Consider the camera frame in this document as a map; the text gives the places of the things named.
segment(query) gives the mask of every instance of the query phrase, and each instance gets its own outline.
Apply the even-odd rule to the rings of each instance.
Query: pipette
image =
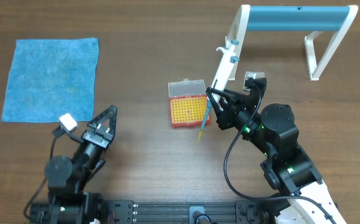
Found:
[[[231,43],[230,48],[218,47],[216,49],[216,51],[220,50],[221,52],[223,52],[222,60],[220,61],[219,68],[217,68],[215,78],[213,79],[211,85],[211,88],[215,88],[216,90],[224,90],[227,82],[229,81],[230,74],[232,69],[234,68],[235,63],[240,60],[237,57],[237,54],[234,52],[235,46],[239,44],[239,41],[232,39],[230,43]],[[213,97],[216,102],[219,102],[220,100],[219,95],[213,94]],[[199,134],[198,134],[198,140],[200,140],[202,136],[202,132],[205,128],[207,117],[209,116],[209,112],[211,109],[212,109],[212,104],[208,99],[204,120],[202,121],[201,130],[199,130]]]

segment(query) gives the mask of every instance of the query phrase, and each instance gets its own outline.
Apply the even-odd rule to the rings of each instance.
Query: blue bar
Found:
[[[349,6],[251,6],[250,31],[338,31]]]

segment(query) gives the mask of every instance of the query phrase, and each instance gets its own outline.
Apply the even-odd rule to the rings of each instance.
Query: wooden tabletop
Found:
[[[286,5],[348,5],[355,1],[285,1]],[[303,38],[308,32],[247,32],[236,80],[263,71],[262,107],[289,104],[299,143],[313,159],[348,223],[360,223],[360,2],[356,20],[318,82],[311,82]],[[118,107],[116,138],[107,163],[87,185],[106,199],[139,202],[233,202],[222,165],[235,129],[208,125],[172,129],[168,82],[188,78],[210,85],[222,54],[216,47],[241,4],[277,1],[0,1],[0,222],[24,222],[22,209],[44,178],[54,124],[2,123],[7,78],[17,39],[98,37],[97,115]],[[331,34],[315,40],[322,55]],[[77,134],[85,129],[80,125]],[[57,141],[55,155],[77,144]],[[235,187],[249,195],[275,193],[263,178],[265,159],[239,140],[229,159]],[[47,188],[37,198],[47,200]]]

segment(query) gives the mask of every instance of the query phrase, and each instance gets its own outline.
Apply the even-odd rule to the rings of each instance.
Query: white stand leg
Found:
[[[232,39],[238,40],[240,43],[235,47],[234,53],[238,58],[241,54],[242,44],[244,42],[245,33],[247,31],[248,19],[249,19],[250,5],[241,5],[234,21],[231,24],[230,31],[225,37],[225,46],[230,48]],[[237,71],[238,62],[235,63],[234,68],[231,70],[229,80],[235,80],[235,72]]]
[[[323,58],[320,60],[318,65],[316,62],[313,40],[314,38],[319,36],[322,32],[313,31],[310,35],[305,37],[306,57],[309,68],[310,80],[317,81],[319,79],[320,75],[323,73],[325,66],[327,66],[329,60],[331,59],[335,50],[338,48],[343,37],[349,30],[349,27],[352,24],[354,18],[356,17],[359,8],[357,6],[349,6],[349,7],[350,7],[350,11],[348,16],[343,21],[341,28],[337,32],[335,32],[334,35],[332,36],[331,41],[329,42],[329,45],[325,50]]]

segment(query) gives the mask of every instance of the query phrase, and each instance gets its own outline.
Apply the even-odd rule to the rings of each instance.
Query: clear plastic lid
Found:
[[[184,79],[181,82],[168,83],[169,98],[183,96],[205,95],[205,82],[203,80]]]

